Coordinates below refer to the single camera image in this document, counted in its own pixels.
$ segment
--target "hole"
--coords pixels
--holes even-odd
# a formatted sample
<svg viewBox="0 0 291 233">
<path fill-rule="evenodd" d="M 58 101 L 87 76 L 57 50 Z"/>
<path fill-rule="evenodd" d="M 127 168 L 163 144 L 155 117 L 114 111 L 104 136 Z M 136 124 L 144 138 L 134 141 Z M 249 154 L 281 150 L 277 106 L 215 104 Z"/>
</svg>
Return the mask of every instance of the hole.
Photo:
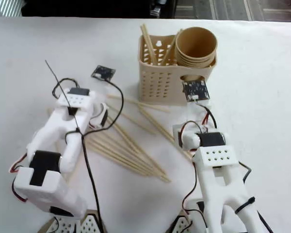
<svg viewBox="0 0 291 233">
<path fill-rule="evenodd" d="M 157 42 L 156 42 L 156 44 L 155 44 L 157 47 L 160 47 L 160 46 L 162 46 L 162 42 L 160 41 L 160 40 L 158 40 Z"/>
</svg>

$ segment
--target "black cable tie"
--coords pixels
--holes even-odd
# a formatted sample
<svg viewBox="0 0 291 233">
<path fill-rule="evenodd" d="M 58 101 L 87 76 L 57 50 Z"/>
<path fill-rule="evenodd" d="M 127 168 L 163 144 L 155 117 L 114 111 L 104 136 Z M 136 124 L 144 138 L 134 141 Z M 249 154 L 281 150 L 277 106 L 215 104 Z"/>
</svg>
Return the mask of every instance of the black cable tie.
<svg viewBox="0 0 291 233">
<path fill-rule="evenodd" d="M 240 207 L 238 207 L 237 210 L 235 210 L 235 214 L 238 214 L 244 207 L 246 207 L 246 206 L 254 203 L 255 201 L 256 201 L 256 198 L 255 197 L 249 198 L 249 200 L 247 202 L 245 202 Z"/>
</svg>

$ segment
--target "circuit board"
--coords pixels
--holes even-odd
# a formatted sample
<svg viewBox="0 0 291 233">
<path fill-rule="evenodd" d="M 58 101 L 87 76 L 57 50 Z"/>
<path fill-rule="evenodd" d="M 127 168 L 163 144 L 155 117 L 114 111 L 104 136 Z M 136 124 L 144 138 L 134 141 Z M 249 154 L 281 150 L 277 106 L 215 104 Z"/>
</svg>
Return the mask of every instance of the circuit board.
<svg viewBox="0 0 291 233">
<path fill-rule="evenodd" d="M 204 80 L 185 81 L 182 84 L 187 102 L 210 99 Z"/>
</svg>

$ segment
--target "floor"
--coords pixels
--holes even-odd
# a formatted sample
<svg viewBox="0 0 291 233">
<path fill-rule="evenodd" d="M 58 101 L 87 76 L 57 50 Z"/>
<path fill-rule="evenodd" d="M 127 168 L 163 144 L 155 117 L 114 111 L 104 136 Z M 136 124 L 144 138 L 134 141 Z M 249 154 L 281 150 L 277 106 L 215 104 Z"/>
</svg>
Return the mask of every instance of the floor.
<svg viewBox="0 0 291 233">
<path fill-rule="evenodd" d="M 176 18 L 291 22 L 291 0 L 178 0 Z"/>
</svg>

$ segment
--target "utensil holder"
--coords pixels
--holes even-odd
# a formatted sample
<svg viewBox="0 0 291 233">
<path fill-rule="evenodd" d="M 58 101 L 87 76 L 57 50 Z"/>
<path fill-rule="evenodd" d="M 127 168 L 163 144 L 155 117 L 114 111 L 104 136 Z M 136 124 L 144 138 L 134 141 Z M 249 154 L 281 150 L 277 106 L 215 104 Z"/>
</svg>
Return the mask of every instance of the utensil holder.
<svg viewBox="0 0 291 233">
<path fill-rule="evenodd" d="M 189 68 L 178 66 L 172 48 L 165 66 L 159 66 L 175 35 L 150 35 L 158 66 L 153 66 L 143 36 L 139 39 L 139 100 L 148 104 L 185 105 L 183 77 L 200 76 L 207 82 L 216 65 L 216 57 L 209 67 Z"/>
</svg>

